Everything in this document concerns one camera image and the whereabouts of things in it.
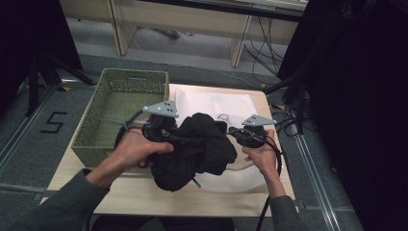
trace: hand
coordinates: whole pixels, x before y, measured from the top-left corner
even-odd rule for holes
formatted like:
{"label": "hand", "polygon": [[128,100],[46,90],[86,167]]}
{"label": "hand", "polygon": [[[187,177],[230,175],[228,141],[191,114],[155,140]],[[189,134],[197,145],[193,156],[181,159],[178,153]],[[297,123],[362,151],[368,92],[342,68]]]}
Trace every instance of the hand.
{"label": "hand", "polygon": [[106,158],[87,179],[102,189],[108,189],[113,181],[124,171],[144,165],[147,156],[153,153],[167,153],[174,150],[168,142],[148,141],[140,129],[131,129],[123,136],[111,156]]}
{"label": "hand", "polygon": [[[275,144],[273,137],[274,131],[268,130],[268,141]],[[259,148],[243,147],[242,152],[248,156],[246,161],[252,161],[262,174],[268,174],[276,171],[276,153],[267,143]]]}

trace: gray sleeve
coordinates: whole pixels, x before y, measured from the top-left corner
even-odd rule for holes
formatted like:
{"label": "gray sleeve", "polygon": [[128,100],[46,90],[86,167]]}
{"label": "gray sleeve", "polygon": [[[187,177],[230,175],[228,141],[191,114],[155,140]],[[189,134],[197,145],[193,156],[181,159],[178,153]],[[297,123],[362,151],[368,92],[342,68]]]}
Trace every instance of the gray sleeve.
{"label": "gray sleeve", "polygon": [[300,219],[292,199],[287,196],[279,196],[269,201],[272,211],[273,227],[275,231],[286,230],[309,230]]}
{"label": "gray sleeve", "polygon": [[108,193],[90,183],[86,178],[88,173],[88,169],[78,172],[56,194],[18,220],[10,230],[82,230],[88,215]]}

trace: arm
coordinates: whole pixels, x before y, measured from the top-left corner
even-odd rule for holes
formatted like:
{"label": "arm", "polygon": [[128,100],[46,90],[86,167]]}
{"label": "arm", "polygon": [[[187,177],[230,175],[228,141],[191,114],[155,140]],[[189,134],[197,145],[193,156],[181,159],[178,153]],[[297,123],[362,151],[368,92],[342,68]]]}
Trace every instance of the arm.
{"label": "arm", "polygon": [[[269,130],[268,139],[271,143],[274,143],[273,136],[274,131]],[[243,147],[242,152],[248,155],[245,160],[252,161],[267,182],[275,230],[308,230],[297,214],[292,199],[285,193],[276,170],[276,153],[273,149],[268,144],[264,144],[256,149]]]}
{"label": "arm", "polygon": [[83,169],[56,194],[18,220],[11,230],[82,230],[88,215],[102,201],[113,181],[155,152],[171,152],[169,143],[151,142],[140,130],[123,137],[111,156],[94,171]]}

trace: rectangular basket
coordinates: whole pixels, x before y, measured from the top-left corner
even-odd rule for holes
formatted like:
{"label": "rectangular basket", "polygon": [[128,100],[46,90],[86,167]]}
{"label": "rectangular basket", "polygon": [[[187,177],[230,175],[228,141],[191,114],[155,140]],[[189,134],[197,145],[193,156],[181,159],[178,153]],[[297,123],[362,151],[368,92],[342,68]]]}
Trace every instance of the rectangular basket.
{"label": "rectangular basket", "polygon": [[[168,100],[168,73],[162,71],[103,70],[98,86],[72,144],[85,167],[97,167],[115,146],[120,124],[143,106]],[[148,117],[142,114],[138,119]]]}

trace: silver bracket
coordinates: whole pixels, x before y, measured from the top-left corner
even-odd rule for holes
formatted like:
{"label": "silver bracket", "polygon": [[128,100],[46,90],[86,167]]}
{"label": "silver bracket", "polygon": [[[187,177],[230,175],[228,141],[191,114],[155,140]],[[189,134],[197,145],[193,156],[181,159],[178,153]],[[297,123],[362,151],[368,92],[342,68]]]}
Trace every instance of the silver bracket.
{"label": "silver bracket", "polygon": [[246,120],[242,122],[242,125],[247,125],[251,127],[257,127],[257,126],[263,126],[263,125],[269,125],[269,124],[276,124],[277,121],[274,119],[262,117],[259,115],[252,115]]}
{"label": "silver bracket", "polygon": [[174,101],[165,101],[162,103],[144,106],[141,109],[144,113],[150,113],[157,116],[166,116],[166,117],[178,117],[176,105]]}

